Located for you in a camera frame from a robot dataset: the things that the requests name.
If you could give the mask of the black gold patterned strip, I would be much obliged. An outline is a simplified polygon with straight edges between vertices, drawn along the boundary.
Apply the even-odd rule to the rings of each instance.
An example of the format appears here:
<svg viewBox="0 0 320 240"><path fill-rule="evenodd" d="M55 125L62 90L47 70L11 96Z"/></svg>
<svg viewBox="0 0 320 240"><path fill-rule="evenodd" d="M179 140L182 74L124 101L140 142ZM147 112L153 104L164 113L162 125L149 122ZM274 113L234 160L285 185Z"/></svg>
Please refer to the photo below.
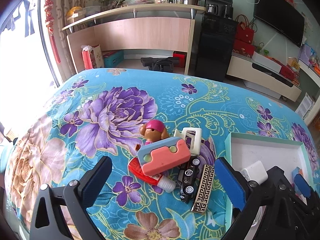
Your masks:
<svg viewBox="0 0 320 240"><path fill-rule="evenodd" d="M214 165L205 164L203 166L202 176L200 179L197 195L194 199L194 203L191 208L191 211L193 213L205 213L208 207L213 181Z"/></svg>

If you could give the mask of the black toy car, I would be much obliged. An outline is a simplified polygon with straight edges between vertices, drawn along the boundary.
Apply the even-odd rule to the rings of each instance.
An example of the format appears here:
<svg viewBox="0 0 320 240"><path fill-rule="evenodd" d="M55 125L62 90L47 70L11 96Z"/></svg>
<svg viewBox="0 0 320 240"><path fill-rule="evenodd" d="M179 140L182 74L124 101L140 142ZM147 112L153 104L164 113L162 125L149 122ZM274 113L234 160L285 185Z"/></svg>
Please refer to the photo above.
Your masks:
<svg viewBox="0 0 320 240"><path fill-rule="evenodd" d="M189 203L196 191L195 181L199 174L200 159L191 157L189 161L180 165L177 182L180 185L180 200L185 204Z"/></svg>

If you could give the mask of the red glue bottle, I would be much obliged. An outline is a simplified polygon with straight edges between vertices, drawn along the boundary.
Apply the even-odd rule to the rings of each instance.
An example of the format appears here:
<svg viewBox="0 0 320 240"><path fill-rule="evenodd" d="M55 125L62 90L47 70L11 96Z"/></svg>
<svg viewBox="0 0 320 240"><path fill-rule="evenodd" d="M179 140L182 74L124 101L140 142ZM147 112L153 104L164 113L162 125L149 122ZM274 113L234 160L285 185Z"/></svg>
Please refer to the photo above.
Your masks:
<svg viewBox="0 0 320 240"><path fill-rule="evenodd" d="M151 185L156 192L157 190L160 190L161 192L165 191L171 193L176 188L176 183L161 173L153 176L145 175L137 157L134 157L129 161L128 169L138 179Z"/></svg>

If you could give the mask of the blue pink plastic case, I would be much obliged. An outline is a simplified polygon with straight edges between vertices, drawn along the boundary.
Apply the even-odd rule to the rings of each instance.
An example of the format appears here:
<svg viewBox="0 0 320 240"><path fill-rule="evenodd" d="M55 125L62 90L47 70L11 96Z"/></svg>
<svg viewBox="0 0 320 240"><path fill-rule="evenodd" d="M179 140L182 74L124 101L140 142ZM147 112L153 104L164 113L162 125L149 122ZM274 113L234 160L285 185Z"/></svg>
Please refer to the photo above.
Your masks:
<svg viewBox="0 0 320 240"><path fill-rule="evenodd" d="M185 141L179 137L169 137L143 145L137 152L142 171L147 176L154 176L183 163L191 158Z"/></svg>

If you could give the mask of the brown pink puppy toy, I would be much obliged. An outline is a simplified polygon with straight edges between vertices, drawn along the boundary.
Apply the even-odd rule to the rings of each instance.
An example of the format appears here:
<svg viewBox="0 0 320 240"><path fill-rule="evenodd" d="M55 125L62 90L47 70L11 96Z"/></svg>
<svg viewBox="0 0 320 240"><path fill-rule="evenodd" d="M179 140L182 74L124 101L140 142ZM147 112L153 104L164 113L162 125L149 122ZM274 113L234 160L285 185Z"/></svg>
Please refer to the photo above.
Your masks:
<svg viewBox="0 0 320 240"><path fill-rule="evenodd" d="M169 137L169 133L160 120L150 120L140 127L140 134L145 138L144 145L151 144Z"/></svg>

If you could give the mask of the small blue orange box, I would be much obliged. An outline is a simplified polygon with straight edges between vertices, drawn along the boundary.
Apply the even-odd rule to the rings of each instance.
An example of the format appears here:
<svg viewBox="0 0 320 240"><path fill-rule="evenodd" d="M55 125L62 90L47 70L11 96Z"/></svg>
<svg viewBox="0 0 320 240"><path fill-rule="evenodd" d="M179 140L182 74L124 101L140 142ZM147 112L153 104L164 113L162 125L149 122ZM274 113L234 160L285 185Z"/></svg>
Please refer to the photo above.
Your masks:
<svg viewBox="0 0 320 240"><path fill-rule="evenodd" d="M300 196L302 195L301 188L303 186L303 171L301 168L296 167L292 171L292 187L295 190L296 195Z"/></svg>

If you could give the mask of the white charger block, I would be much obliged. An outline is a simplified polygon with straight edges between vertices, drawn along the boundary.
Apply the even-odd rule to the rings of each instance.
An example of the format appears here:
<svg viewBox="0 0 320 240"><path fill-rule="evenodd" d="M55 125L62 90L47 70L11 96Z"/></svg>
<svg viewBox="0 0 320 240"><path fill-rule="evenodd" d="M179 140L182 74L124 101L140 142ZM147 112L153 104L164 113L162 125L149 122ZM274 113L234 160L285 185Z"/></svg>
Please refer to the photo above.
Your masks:
<svg viewBox="0 0 320 240"><path fill-rule="evenodd" d="M247 181L253 180L256 181L259 185L261 185L268 179L268 174L261 161L256 161L248 167L243 168L240 173Z"/></svg>

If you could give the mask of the white tray with green rim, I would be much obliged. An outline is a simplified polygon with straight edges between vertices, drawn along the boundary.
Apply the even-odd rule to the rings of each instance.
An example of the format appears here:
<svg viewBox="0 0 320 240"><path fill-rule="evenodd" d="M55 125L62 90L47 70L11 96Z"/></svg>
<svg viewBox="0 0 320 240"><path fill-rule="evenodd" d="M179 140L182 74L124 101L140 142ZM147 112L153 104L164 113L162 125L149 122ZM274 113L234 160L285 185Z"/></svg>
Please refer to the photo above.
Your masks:
<svg viewBox="0 0 320 240"><path fill-rule="evenodd" d="M308 153L300 141L232 132L225 139L225 159L236 171L256 161L261 161L265 170L278 166L290 183L292 171L299 167L304 179L315 187Z"/></svg>

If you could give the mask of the cream tv stand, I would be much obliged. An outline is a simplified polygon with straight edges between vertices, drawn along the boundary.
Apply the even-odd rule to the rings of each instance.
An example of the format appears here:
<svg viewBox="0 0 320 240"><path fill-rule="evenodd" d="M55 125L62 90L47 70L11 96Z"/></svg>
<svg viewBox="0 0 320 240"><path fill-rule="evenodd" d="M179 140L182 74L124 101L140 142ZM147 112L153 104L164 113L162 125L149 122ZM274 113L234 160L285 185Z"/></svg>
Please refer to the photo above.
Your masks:
<svg viewBox="0 0 320 240"><path fill-rule="evenodd" d="M278 72L256 63L249 57L232 53L227 75L255 83L296 102L302 90Z"/></svg>

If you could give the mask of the red gift bag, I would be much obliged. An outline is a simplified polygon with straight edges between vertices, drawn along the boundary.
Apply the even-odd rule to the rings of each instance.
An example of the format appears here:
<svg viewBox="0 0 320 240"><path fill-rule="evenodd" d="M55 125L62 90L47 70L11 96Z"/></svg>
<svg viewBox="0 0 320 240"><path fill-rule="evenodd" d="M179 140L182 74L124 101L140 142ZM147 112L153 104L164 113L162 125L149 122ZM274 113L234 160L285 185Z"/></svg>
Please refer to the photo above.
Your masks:
<svg viewBox="0 0 320 240"><path fill-rule="evenodd" d="M235 20L238 25L236 26L233 51L251 58L255 52L255 47L253 46L253 27L249 23L248 18L243 14L238 15Z"/></svg>

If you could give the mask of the black cabinet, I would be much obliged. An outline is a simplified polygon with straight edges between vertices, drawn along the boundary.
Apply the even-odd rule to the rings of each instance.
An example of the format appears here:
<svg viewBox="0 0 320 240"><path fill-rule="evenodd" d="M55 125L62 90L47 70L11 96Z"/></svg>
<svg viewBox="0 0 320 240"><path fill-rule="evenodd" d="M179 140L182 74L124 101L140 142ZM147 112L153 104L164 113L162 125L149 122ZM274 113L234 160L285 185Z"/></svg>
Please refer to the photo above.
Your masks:
<svg viewBox="0 0 320 240"><path fill-rule="evenodd" d="M222 82L232 57L238 23L205 13L202 19L197 50L195 75Z"/></svg>

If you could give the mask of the red white paper bag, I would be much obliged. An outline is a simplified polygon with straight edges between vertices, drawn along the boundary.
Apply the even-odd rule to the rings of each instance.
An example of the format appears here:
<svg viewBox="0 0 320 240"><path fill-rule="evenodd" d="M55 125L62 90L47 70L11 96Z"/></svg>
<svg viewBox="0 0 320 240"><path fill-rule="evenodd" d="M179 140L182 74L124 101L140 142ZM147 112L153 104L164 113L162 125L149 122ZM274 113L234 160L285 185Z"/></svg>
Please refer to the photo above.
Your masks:
<svg viewBox="0 0 320 240"><path fill-rule="evenodd" d="M81 46L81 49L85 70L104 68L104 59L101 53L100 45L83 45Z"/></svg>

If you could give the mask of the teal storage box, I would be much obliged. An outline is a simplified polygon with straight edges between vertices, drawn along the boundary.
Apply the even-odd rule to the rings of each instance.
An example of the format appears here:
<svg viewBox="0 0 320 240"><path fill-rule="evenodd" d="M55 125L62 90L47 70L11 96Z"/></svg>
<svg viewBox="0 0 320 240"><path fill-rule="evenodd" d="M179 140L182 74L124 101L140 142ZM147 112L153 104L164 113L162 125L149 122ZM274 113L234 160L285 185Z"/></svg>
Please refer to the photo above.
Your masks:
<svg viewBox="0 0 320 240"><path fill-rule="evenodd" d="M124 60L123 50L110 50L102 52L105 68L114 68Z"/></svg>

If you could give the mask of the black coffee machine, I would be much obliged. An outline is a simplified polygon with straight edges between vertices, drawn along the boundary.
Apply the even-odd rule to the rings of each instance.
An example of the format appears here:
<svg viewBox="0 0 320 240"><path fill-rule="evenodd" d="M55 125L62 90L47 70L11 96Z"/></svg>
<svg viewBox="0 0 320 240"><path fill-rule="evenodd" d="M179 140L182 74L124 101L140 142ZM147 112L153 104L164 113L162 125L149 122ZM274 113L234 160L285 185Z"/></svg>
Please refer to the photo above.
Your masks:
<svg viewBox="0 0 320 240"><path fill-rule="evenodd" d="M207 13L233 19L233 0L205 0Z"/></svg>

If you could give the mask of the wooden curved desk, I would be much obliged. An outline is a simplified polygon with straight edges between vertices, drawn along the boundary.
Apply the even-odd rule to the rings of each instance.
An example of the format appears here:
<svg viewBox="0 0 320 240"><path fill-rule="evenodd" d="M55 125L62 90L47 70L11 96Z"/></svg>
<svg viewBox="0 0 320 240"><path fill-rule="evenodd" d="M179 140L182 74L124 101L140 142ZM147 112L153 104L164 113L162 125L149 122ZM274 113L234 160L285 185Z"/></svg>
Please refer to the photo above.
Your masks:
<svg viewBox="0 0 320 240"><path fill-rule="evenodd" d="M185 52L184 74L188 74L193 45L195 17L205 7L189 4L139 4L103 11L65 26L71 33L67 42L77 73L85 69L82 45L100 45L102 50L154 49ZM188 12L190 18L137 17L139 12ZM73 28L95 20L132 13L133 18L116 20L74 31Z"/></svg>

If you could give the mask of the red hanging knot ornament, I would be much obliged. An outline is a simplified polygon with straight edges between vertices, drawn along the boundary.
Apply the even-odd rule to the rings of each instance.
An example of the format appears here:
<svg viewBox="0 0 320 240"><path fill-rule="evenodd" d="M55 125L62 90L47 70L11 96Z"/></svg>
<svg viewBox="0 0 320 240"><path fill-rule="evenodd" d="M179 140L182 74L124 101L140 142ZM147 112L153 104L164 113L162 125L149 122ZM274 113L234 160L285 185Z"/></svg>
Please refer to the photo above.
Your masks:
<svg viewBox="0 0 320 240"><path fill-rule="evenodd" d="M45 24L48 29L49 40L50 40L50 44L52 46L54 59L57 64L60 64L61 60L59 57L59 52L57 50L55 38L54 38L54 28L53 28L54 17L52 15L53 5L54 5L54 2L52 0L45 0L45 4L44 4L44 12L45 12L45 16L46 16Z"/></svg>

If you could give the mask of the wall mounted television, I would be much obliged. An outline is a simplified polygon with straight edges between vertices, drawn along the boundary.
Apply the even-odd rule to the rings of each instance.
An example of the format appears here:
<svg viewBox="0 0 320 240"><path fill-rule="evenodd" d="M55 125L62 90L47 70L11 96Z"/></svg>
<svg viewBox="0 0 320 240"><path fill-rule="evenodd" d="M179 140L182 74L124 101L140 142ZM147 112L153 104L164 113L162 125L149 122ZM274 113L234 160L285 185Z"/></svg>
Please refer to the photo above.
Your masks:
<svg viewBox="0 0 320 240"><path fill-rule="evenodd" d="M285 0L255 0L253 17L274 28L300 47L305 18Z"/></svg>

